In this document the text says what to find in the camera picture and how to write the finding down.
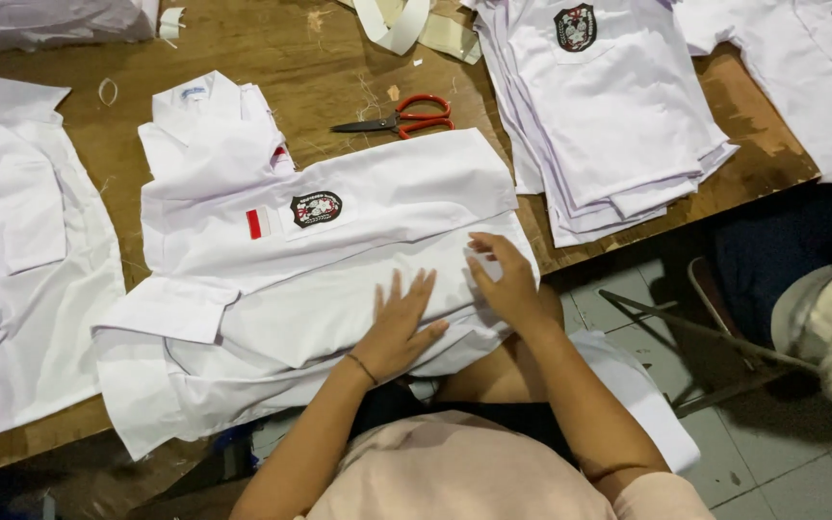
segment table surface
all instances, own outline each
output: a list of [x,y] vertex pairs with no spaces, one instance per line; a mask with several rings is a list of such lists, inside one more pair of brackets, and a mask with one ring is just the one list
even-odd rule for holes
[[[164,7],[176,4],[167,1]],[[150,272],[143,260],[140,187],[151,179],[137,126],[151,120],[151,96],[212,70],[253,82],[274,111],[301,168],[396,135],[333,134],[331,125],[389,114],[400,99],[429,92],[451,102],[458,128],[477,127],[509,162],[486,67],[467,65],[416,45],[398,56],[367,40],[354,13],[329,0],[191,0],[175,40],[77,45],[35,53],[0,53],[0,77],[72,87],[58,111],[117,229],[128,289]],[[455,0],[433,11],[469,26]],[[422,65],[413,60],[422,59]],[[817,176],[813,161],[750,79],[737,49],[722,45],[695,60],[715,121],[742,148],[699,192],[666,216],[600,241],[555,249],[541,196],[521,196],[519,218],[543,274],[702,219]],[[109,107],[98,87],[118,87]],[[100,397],[0,434],[0,467],[108,429]]]

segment red scissor handle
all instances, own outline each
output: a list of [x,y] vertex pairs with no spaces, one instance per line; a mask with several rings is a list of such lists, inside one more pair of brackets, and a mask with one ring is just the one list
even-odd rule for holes
[[[417,101],[432,101],[433,103],[438,103],[442,106],[441,114],[411,114],[411,113],[403,113],[403,110],[406,109],[407,106],[416,103]],[[416,120],[426,120],[426,119],[441,119],[444,117],[448,117],[451,115],[451,106],[448,104],[448,101],[438,97],[437,95],[433,95],[431,93],[418,93],[416,95],[411,95],[410,97],[404,99],[397,105],[397,112],[399,113],[398,118],[400,119],[416,119]]]
[[439,117],[436,119],[425,119],[419,121],[417,123],[413,123],[411,125],[404,125],[402,127],[398,127],[398,132],[400,139],[409,139],[410,135],[407,132],[425,129],[429,127],[433,127],[435,125],[444,125],[449,127],[452,130],[455,130],[455,124],[451,122],[451,119],[445,119],[443,117]]

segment woman's right hand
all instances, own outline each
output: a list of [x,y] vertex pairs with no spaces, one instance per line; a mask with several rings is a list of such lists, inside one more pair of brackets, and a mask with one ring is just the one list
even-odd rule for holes
[[469,236],[473,239],[468,242],[470,249],[486,254],[487,260],[498,260],[503,268],[503,277],[493,281],[476,258],[468,257],[470,276],[499,317],[519,334],[548,320],[538,299],[532,265],[516,246],[502,235],[469,233]]

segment pink shirt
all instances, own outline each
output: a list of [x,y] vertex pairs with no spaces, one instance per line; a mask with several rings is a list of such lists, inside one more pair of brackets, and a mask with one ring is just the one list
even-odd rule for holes
[[681,477],[645,475],[610,504],[549,447],[457,411],[358,436],[306,518],[714,520]]

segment school emblem patch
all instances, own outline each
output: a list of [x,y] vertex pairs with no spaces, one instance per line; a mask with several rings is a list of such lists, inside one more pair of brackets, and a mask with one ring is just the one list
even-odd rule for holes
[[335,220],[342,213],[342,199],[332,192],[317,192],[291,199],[294,223],[302,228]]
[[569,53],[583,52],[595,41],[595,15],[589,4],[561,9],[554,17],[554,25],[560,48]]

